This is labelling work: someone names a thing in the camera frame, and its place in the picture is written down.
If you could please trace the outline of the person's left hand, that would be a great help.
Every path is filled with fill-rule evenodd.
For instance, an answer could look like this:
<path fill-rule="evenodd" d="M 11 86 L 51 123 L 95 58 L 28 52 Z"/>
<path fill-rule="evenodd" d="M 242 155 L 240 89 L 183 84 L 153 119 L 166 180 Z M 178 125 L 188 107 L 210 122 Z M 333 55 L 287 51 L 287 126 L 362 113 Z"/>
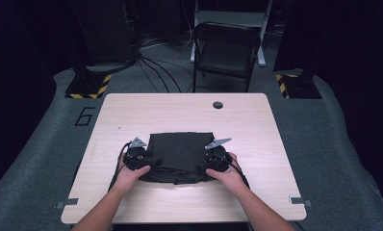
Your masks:
<path fill-rule="evenodd" d="M 121 167 L 115 179 L 113 189 L 120 193 L 129 192 L 137 183 L 139 178 L 146 174 L 150 169 L 151 166 L 145 166 L 135 170 L 131 170 L 127 166 Z"/>

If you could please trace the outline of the black stand base striped edge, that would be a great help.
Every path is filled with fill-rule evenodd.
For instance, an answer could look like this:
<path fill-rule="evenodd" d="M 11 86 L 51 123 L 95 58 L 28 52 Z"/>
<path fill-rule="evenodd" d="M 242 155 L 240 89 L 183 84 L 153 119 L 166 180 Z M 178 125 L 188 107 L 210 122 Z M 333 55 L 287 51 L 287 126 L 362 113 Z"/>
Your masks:
<path fill-rule="evenodd" d="M 92 70 L 74 70 L 74 78 L 65 91 L 66 98 L 100 98 L 112 78 L 108 72 Z"/>
<path fill-rule="evenodd" d="M 282 96 L 286 99 L 321 99 L 313 79 L 295 74 L 277 74 L 276 80 Z"/>

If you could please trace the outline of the black folding chair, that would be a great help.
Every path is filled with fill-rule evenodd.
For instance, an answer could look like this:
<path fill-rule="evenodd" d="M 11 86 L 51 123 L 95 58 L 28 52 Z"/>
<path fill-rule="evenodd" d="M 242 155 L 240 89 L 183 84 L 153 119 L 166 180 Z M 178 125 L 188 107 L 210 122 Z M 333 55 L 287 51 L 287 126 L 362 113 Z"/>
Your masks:
<path fill-rule="evenodd" d="M 258 51 L 262 44 L 260 35 L 253 29 L 240 25 L 202 22 L 194 27 L 194 62 L 192 91 L 196 89 L 197 75 L 212 73 L 244 79 L 248 92 Z"/>

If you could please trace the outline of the white metal stand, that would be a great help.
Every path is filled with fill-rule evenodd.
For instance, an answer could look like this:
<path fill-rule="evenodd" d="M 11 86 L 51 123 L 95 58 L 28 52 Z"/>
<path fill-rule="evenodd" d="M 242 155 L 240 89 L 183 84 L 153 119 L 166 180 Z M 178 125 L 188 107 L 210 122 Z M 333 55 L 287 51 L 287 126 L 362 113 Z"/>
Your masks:
<path fill-rule="evenodd" d="M 273 0 L 266 0 L 266 9 L 259 13 L 205 11 L 199 9 L 200 0 L 194 0 L 194 25 L 201 22 L 219 22 L 260 29 L 260 38 L 264 39 L 268 26 Z"/>

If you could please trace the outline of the black pleated skirt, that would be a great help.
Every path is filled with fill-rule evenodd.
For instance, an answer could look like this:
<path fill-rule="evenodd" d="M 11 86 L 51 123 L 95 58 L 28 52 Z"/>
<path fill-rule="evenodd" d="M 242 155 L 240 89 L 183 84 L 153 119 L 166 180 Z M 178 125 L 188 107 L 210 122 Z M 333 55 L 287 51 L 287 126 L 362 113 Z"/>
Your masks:
<path fill-rule="evenodd" d="M 153 158 L 162 158 L 159 167 L 151 168 L 140 179 L 144 182 L 171 183 L 174 185 L 196 184 L 211 181 L 200 175 L 195 166 L 205 161 L 205 146 L 214 140 L 214 134 L 198 132 L 176 132 L 151 134 L 147 151 Z"/>

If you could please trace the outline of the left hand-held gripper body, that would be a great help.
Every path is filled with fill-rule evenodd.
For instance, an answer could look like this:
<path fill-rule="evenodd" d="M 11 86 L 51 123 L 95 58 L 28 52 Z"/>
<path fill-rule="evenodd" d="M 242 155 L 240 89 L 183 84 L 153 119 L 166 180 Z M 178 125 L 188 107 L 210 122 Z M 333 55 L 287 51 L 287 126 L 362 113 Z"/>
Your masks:
<path fill-rule="evenodd" d="M 123 164 L 129 169 L 135 170 L 150 165 L 150 155 L 146 152 L 146 143 L 140 138 L 135 137 L 132 141 L 127 142 L 123 151 Z"/>

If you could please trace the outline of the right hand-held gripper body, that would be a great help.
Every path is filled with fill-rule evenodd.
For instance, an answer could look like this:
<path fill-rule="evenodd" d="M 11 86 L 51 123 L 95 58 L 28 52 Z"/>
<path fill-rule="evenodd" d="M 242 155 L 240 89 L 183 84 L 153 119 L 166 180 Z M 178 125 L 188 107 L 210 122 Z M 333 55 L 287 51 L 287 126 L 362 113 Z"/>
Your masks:
<path fill-rule="evenodd" d="M 232 164 L 232 158 L 223 145 L 231 141 L 231 138 L 213 140 L 205 146 L 206 168 L 224 172 Z"/>

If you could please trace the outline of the grey tape strip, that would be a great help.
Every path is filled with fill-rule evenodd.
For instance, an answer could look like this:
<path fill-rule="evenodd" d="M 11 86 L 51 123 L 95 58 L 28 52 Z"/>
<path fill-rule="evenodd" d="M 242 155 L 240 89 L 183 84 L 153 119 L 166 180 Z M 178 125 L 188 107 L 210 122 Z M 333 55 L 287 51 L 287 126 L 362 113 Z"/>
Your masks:
<path fill-rule="evenodd" d="M 304 198 L 302 198 L 302 197 L 290 196 L 290 197 L 289 197 L 289 201 L 290 201 L 292 204 L 301 204 L 301 205 L 303 205 L 304 207 L 312 207 L 312 206 L 313 206 L 311 200 L 304 199 Z"/>
<path fill-rule="evenodd" d="M 77 205 L 79 198 L 67 198 L 63 201 L 59 201 L 55 209 L 63 209 L 66 205 Z"/>

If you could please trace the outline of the person's right hand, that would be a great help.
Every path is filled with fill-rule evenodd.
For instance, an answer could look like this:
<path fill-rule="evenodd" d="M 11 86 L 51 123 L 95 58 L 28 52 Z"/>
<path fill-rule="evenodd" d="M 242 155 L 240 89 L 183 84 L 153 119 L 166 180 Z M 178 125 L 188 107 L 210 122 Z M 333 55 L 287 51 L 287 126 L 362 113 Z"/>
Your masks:
<path fill-rule="evenodd" d="M 234 153 L 229 153 L 229 155 L 232 158 L 232 164 L 227 170 L 219 172 L 207 168 L 206 173 L 220 181 L 235 197 L 240 197 L 249 190 L 249 187 L 244 183 L 242 170 L 238 164 L 237 156 Z"/>

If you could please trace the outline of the dark cabinet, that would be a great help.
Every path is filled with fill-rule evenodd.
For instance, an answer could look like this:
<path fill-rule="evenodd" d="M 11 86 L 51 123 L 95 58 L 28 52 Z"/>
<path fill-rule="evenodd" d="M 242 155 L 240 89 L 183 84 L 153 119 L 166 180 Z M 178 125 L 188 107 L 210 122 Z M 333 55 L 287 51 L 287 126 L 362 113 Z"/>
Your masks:
<path fill-rule="evenodd" d="M 136 59 L 127 3 L 127 0 L 71 0 L 95 64 L 131 64 Z"/>

